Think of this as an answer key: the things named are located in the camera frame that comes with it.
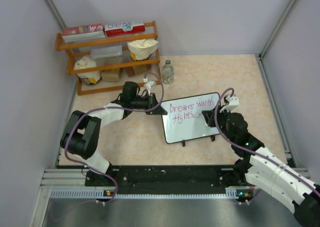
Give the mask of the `tan cardboard box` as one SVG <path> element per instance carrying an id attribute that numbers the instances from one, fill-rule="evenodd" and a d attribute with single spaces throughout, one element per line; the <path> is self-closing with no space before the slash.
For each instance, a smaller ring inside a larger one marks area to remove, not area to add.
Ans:
<path id="1" fill-rule="evenodd" d="M 105 82 L 119 82 L 122 77 L 121 68 L 106 69 L 101 72 L 101 79 Z"/>

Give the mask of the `clear glass bottle green cap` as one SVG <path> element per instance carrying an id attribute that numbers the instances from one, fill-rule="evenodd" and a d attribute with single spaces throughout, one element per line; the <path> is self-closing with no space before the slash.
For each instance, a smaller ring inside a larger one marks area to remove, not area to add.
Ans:
<path id="1" fill-rule="evenodd" d="M 164 66 L 162 67 L 162 79 L 167 85 L 174 81 L 174 66 L 170 60 L 166 60 Z"/>

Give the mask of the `red white box right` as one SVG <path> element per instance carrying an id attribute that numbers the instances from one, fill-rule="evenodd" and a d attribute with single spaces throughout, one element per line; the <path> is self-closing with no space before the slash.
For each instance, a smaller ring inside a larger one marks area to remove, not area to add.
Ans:
<path id="1" fill-rule="evenodd" d="M 105 24 L 104 32 L 107 37 L 118 37 L 124 35 L 132 35 L 144 33 L 146 31 L 143 21 L 127 21 L 115 24 Z"/>

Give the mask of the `red white box left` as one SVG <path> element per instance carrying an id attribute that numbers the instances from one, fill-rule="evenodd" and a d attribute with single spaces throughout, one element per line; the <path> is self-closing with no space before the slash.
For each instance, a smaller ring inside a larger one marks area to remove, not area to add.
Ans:
<path id="1" fill-rule="evenodd" d="M 98 23 L 64 28 L 61 36 L 66 43 L 104 39 L 104 25 Z"/>

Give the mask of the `cream paper bag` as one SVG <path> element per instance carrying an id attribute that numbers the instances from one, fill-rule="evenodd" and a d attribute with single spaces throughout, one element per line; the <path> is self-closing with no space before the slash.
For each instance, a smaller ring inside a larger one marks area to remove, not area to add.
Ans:
<path id="1" fill-rule="evenodd" d="M 127 43 L 130 52 L 130 57 L 134 61 L 147 59 L 159 47 L 159 42 L 155 39 L 139 39 Z"/>

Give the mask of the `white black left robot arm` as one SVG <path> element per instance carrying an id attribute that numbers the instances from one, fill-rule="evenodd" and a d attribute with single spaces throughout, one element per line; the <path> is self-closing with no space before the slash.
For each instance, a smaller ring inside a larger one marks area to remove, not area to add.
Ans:
<path id="1" fill-rule="evenodd" d="M 144 79 L 144 91 L 136 82 L 127 81 L 122 92 L 111 103 L 96 109 L 82 112 L 75 110 L 63 131 L 60 147 L 64 156 L 72 162 L 82 164 L 96 173 L 102 185 L 109 185 L 114 178 L 112 166 L 98 151 L 100 130 L 113 122 L 124 120 L 133 112 L 147 115 L 167 115 L 156 94 L 151 89 L 157 84 L 154 80 Z"/>

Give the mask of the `black framed whiteboard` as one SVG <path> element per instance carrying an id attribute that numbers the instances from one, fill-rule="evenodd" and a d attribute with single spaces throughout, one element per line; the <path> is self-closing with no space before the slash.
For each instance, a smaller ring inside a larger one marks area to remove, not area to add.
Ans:
<path id="1" fill-rule="evenodd" d="M 218 135 L 215 127 L 208 127 L 204 116 L 195 117 L 205 110 L 212 110 L 220 94 L 217 92 L 166 100 L 161 106 L 167 111 L 162 115 L 164 138 L 167 144 Z"/>

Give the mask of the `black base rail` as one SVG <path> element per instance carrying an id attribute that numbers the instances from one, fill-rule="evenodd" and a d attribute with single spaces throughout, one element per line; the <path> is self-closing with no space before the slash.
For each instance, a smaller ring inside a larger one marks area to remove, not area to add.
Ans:
<path id="1" fill-rule="evenodd" d="M 114 187 L 121 194 L 221 194 L 226 188 L 254 192 L 232 165 L 114 165 L 112 177 L 88 171 L 85 186 Z"/>

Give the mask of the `red white box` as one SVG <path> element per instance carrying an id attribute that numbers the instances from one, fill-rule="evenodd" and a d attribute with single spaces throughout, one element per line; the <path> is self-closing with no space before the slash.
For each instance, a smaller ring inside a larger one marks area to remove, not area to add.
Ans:
<path id="1" fill-rule="evenodd" d="M 64 28 L 61 36 L 66 43 L 104 39 L 104 25 L 98 23 Z"/>
<path id="2" fill-rule="evenodd" d="M 127 21 L 115 24 L 105 24 L 104 32 L 107 37 L 118 37 L 124 35 L 132 35 L 144 33 L 146 31 L 143 21 Z"/>

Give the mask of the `clear plastic container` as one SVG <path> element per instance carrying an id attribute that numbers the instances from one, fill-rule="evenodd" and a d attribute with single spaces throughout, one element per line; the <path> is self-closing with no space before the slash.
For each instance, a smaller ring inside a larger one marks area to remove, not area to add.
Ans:
<path id="1" fill-rule="evenodd" d="M 124 61 L 123 49 L 121 45 L 110 47 L 93 48 L 90 56 L 97 65 L 116 65 Z"/>

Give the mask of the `orange wooden shelf rack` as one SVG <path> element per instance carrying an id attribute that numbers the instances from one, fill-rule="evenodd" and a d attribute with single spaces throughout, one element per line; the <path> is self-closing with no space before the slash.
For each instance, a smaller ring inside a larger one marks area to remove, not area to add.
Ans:
<path id="1" fill-rule="evenodd" d="M 55 48 L 66 52 L 66 70 L 77 77 L 78 95 L 118 91 L 125 81 L 137 75 L 161 70 L 157 49 L 138 60 L 128 47 L 132 41 L 157 40 L 155 21 L 145 23 L 144 31 L 140 33 L 105 36 L 97 40 L 86 37 L 78 42 L 65 42 L 65 37 L 65 33 L 56 35 Z"/>

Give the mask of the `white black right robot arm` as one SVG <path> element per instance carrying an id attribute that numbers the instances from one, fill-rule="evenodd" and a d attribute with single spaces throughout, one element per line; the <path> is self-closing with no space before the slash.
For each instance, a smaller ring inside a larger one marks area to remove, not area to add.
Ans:
<path id="1" fill-rule="evenodd" d="M 233 179 L 263 190 L 283 204 L 303 227 L 320 225 L 320 186 L 279 160 L 248 131 L 242 114 L 224 107 L 201 112 L 206 125 L 217 128 L 240 157 L 234 164 Z"/>

